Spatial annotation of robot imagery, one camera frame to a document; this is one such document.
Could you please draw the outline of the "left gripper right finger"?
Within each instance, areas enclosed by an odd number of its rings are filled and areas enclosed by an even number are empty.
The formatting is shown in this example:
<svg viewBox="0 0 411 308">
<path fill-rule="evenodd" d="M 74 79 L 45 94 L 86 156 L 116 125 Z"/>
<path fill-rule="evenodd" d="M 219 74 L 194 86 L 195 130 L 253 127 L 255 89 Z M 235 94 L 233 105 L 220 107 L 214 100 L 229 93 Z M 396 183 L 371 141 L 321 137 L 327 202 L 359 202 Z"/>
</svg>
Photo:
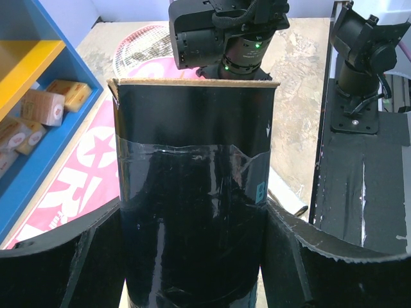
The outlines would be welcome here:
<svg viewBox="0 0 411 308">
<path fill-rule="evenodd" d="M 345 242 L 267 202 L 269 307 L 410 307 L 410 256 Z"/>
</svg>

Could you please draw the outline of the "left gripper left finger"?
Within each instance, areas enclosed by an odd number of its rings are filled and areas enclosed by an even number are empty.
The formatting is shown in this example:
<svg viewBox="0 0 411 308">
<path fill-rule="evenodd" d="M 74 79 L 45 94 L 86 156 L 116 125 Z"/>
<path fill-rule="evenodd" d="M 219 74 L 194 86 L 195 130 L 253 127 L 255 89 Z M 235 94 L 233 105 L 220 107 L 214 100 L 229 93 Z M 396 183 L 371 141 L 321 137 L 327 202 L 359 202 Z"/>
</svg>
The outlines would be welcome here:
<svg viewBox="0 0 411 308">
<path fill-rule="evenodd" d="M 118 307 L 125 281 L 119 199 L 1 250 L 1 307 Z"/>
</svg>

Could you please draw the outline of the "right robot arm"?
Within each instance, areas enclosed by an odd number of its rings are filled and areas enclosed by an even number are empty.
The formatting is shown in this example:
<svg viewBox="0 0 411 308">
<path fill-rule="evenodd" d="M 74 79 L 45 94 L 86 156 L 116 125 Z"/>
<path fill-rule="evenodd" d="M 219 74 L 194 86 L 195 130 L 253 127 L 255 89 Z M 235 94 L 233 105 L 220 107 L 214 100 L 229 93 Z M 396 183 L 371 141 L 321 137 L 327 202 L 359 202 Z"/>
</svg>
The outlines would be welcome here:
<svg viewBox="0 0 411 308">
<path fill-rule="evenodd" d="M 261 68 L 274 34 L 286 30 L 287 0 L 178 0 L 168 8 L 177 69 L 221 80 L 271 80 Z"/>
</svg>

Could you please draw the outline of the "black shuttlecock tube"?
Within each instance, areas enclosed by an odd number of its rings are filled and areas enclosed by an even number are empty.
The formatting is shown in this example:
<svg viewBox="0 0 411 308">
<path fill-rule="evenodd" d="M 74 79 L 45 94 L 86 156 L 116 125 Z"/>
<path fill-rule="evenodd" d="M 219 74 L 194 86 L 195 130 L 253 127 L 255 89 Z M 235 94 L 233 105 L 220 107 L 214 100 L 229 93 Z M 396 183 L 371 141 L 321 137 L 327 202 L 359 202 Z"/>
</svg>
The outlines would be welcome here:
<svg viewBox="0 0 411 308">
<path fill-rule="evenodd" d="M 254 307 L 275 81 L 110 79 L 131 307 Z"/>
</svg>

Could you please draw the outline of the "pink racket bag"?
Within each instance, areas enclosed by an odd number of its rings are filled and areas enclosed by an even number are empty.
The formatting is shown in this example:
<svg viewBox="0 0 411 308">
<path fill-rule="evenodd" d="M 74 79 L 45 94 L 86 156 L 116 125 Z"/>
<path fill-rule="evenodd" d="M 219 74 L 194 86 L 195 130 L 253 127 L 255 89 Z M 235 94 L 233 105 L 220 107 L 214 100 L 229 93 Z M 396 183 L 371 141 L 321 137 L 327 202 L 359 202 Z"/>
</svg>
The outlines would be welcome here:
<svg viewBox="0 0 411 308">
<path fill-rule="evenodd" d="M 119 194 L 112 94 L 106 90 L 60 156 L 2 249 L 51 231 Z"/>
</svg>

